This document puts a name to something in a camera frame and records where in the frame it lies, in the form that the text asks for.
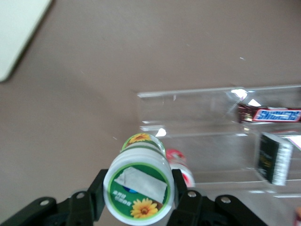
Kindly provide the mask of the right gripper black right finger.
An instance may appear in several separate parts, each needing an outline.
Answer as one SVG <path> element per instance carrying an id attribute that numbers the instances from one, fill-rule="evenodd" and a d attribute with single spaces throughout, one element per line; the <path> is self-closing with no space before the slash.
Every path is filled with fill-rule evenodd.
<path id="1" fill-rule="evenodd" d="M 179 169 L 172 170 L 175 209 L 168 226 L 217 226 L 217 215 L 199 192 L 188 189 Z"/>

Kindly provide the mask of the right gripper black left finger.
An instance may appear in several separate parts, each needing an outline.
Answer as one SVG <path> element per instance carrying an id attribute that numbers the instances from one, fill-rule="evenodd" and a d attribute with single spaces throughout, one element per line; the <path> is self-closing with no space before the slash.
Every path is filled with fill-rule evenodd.
<path id="1" fill-rule="evenodd" d="M 100 170 L 87 190 L 75 192 L 58 204 L 60 226 L 92 226 L 100 219 L 105 207 L 103 182 L 107 172 Z"/>

